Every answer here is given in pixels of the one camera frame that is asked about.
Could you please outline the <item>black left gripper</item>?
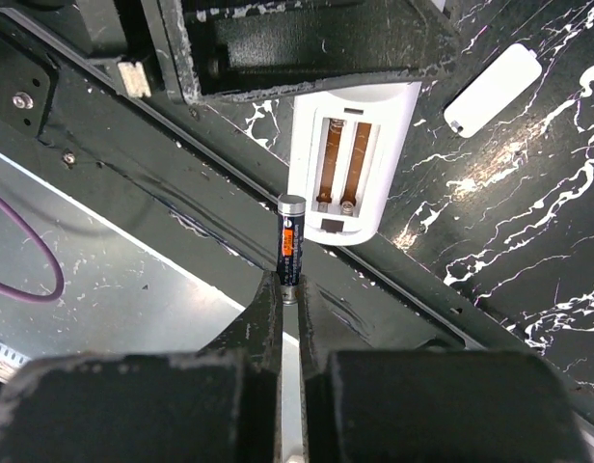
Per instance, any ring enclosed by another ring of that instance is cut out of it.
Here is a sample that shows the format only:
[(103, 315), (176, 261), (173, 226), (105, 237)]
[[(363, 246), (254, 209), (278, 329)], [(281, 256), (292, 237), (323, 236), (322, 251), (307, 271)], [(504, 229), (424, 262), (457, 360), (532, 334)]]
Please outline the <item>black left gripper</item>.
[(0, 1), (0, 35), (49, 69), (66, 60), (170, 133), (191, 135), (166, 99), (191, 108), (181, 1)]

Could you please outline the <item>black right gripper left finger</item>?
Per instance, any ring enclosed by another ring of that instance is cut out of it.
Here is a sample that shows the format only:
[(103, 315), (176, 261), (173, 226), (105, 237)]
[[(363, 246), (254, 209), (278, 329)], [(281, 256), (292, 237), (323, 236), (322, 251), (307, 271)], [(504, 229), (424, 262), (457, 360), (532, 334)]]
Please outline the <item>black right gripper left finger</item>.
[(34, 360), (0, 389), (0, 462), (276, 462), (282, 350), (267, 271), (196, 352)]

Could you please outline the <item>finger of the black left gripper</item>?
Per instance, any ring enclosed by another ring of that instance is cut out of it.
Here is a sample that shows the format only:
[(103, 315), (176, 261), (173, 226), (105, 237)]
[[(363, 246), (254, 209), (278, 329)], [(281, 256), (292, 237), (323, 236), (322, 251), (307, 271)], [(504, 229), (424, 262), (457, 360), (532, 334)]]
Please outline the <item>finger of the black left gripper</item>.
[(168, 93), (250, 102), (453, 73), (458, 35), (431, 1), (159, 1)]

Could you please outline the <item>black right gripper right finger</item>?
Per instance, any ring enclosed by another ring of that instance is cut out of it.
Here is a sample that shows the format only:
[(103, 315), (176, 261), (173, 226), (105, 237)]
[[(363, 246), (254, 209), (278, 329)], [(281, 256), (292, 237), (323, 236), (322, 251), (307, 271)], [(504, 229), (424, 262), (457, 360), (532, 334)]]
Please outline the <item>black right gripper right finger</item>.
[(564, 387), (511, 351), (376, 349), (297, 292), (309, 462), (582, 462)]

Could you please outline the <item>white remote control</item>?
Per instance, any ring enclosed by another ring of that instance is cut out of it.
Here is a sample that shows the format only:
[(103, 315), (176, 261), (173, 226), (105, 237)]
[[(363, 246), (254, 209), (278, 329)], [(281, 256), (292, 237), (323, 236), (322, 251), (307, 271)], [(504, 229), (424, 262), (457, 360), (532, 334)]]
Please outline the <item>white remote control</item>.
[(287, 190), (306, 201), (306, 239), (347, 247), (378, 232), (420, 88), (366, 85), (295, 97)]

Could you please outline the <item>black orange battery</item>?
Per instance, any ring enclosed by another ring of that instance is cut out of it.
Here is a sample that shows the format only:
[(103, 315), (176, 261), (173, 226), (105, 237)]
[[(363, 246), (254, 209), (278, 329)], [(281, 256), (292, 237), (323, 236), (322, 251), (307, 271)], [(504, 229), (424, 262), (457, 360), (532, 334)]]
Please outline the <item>black orange battery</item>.
[(276, 273), (285, 304), (293, 304), (300, 282), (304, 242), (306, 200), (282, 194), (278, 198), (278, 258)]

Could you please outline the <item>white battery cover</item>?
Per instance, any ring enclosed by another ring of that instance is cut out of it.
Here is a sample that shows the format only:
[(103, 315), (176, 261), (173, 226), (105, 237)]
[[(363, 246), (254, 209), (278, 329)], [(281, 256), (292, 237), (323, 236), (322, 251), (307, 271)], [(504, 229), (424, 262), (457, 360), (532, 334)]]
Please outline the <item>white battery cover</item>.
[(513, 43), (448, 104), (445, 122), (455, 134), (471, 138), (541, 73), (536, 53)]

